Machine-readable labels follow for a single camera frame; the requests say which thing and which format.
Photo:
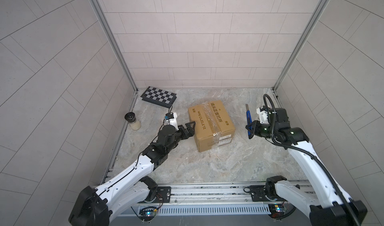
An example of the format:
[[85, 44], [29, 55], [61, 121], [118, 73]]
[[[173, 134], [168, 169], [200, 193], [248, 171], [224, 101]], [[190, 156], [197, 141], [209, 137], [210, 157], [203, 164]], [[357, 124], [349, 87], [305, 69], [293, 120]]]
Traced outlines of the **blue utility knife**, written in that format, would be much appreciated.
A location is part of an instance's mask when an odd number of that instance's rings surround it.
[[251, 117], [251, 112], [249, 109], [249, 105], [246, 104], [246, 117], [247, 117], [247, 126], [246, 129], [248, 131], [248, 138], [252, 139], [253, 138], [253, 130], [252, 130], [252, 117]]

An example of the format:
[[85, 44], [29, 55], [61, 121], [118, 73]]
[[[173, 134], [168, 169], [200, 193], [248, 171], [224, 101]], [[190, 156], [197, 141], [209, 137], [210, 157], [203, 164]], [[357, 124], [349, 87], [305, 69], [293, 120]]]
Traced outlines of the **brown cardboard express box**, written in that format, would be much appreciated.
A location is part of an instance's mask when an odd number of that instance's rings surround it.
[[231, 143], [236, 128], [222, 101], [191, 106], [188, 113], [190, 121], [196, 123], [194, 139], [198, 152]]

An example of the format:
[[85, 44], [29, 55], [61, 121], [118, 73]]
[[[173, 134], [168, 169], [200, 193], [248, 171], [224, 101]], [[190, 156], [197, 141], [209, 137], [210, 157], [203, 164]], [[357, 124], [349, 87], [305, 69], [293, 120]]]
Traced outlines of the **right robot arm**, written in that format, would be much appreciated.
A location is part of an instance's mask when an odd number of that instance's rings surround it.
[[294, 209], [305, 214], [313, 226], [361, 225], [368, 212], [365, 204], [353, 200], [337, 183], [304, 131], [291, 127], [286, 110], [262, 106], [257, 109], [257, 114], [258, 119], [253, 121], [251, 113], [246, 113], [248, 137], [271, 139], [273, 145], [287, 150], [315, 190], [315, 196], [308, 195], [285, 177], [274, 176], [266, 181], [266, 199], [288, 201]]

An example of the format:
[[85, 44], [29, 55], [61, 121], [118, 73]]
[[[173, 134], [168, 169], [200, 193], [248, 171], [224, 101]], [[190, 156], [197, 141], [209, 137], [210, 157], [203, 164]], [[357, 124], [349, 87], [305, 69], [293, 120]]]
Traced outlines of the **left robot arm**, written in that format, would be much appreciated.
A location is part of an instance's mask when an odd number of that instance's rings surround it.
[[72, 226], [108, 226], [132, 205], [152, 201], [158, 185], [148, 175], [168, 158], [180, 141], [194, 136], [195, 126], [195, 122], [185, 126], [163, 126], [156, 142], [150, 143], [128, 168], [104, 184], [94, 188], [87, 186], [79, 193], [69, 223]]

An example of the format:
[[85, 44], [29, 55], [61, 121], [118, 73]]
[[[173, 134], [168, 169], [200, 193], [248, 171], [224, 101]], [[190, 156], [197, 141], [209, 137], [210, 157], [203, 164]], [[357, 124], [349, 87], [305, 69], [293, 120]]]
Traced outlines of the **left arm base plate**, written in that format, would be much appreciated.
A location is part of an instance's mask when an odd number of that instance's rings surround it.
[[157, 187], [156, 193], [150, 191], [148, 197], [144, 200], [147, 204], [169, 203], [171, 198], [171, 187]]

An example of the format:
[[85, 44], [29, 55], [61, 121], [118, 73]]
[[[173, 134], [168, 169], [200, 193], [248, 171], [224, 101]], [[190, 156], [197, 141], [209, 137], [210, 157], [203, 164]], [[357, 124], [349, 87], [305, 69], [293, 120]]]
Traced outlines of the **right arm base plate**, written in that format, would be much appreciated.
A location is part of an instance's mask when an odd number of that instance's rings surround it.
[[265, 192], [265, 186], [248, 186], [243, 191], [250, 194], [253, 202], [275, 202], [277, 198], [269, 198]]

